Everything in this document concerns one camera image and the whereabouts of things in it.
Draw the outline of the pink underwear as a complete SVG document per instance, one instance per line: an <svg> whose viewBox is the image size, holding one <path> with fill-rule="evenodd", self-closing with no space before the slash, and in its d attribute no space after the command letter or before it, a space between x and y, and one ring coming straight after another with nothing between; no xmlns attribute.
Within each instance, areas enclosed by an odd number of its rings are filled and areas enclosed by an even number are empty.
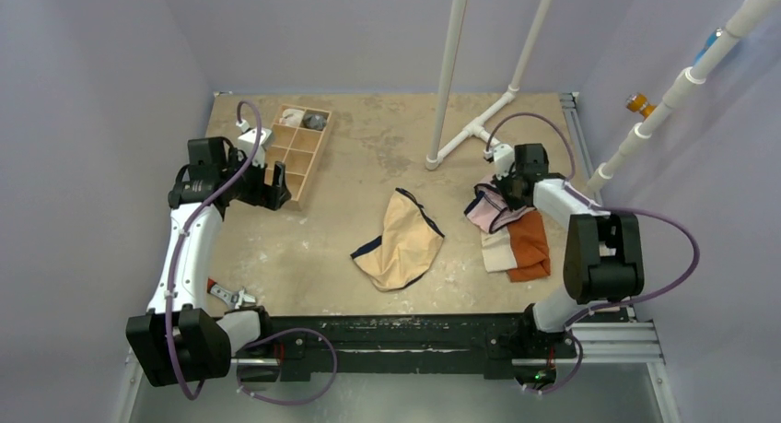
<svg viewBox="0 0 781 423"><path fill-rule="evenodd" d="M474 198L463 211L464 216L481 232L493 234L534 210L523 206L510 209L502 194L492 183L492 175L484 176L473 186Z"/></svg>

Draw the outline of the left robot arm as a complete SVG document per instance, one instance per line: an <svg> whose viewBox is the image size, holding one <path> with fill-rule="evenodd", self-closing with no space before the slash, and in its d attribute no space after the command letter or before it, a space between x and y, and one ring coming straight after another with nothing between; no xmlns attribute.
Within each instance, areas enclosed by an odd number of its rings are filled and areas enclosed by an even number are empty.
<svg viewBox="0 0 781 423"><path fill-rule="evenodd" d="M125 335L155 387L227 375L241 349L261 358L274 348L262 306L238 306L221 317L206 308L214 242L230 203L278 210L291 197L286 166L268 165L270 130L251 129L233 144L223 136L191 139L188 162L168 194L169 246L146 311L128 319Z"/></svg>

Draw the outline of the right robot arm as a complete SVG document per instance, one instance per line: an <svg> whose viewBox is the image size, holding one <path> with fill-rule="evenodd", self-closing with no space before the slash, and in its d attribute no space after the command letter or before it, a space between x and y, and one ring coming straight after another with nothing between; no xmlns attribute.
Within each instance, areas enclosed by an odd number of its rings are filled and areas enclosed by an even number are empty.
<svg viewBox="0 0 781 423"><path fill-rule="evenodd" d="M552 172L541 144L500 144L484 155L494 166L492 183L510 210L536 209L566 230L563 285L530 308L532 322L517 331L519 348L531 356L549 348L577 313L598 302L614 304L645 286L639 221L610 212Z"/></svg>

